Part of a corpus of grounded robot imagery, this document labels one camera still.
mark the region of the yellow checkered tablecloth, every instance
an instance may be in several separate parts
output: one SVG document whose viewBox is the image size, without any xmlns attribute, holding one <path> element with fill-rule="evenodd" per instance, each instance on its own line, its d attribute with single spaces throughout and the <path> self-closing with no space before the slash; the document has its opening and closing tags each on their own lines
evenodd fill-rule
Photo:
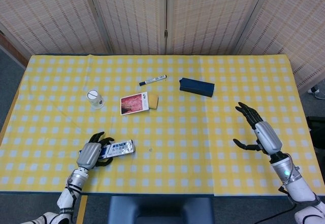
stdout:
<svg viewBox="0 0 325 224">
<path fill-rule="evenodd" d="M 139 82 L 167 74 L 140 87 Z M 182 77 L 215 83 L 212 98 L 179 91 Z M 88 90 L 105 100 L 91 109 Z M 120 115 L 120 98 L 148 91 L 157 110 Z M 324 185 L 289 61 L 267 56 L 32 56 L 0 147 L 0 191 L 62 191 L 92 134 L 133 139 L 136 153 L 90 171 L 91 193 L 275 195 L 268 157 L 237 101 L 258 110 L 312 189 Z"/>
</svg>

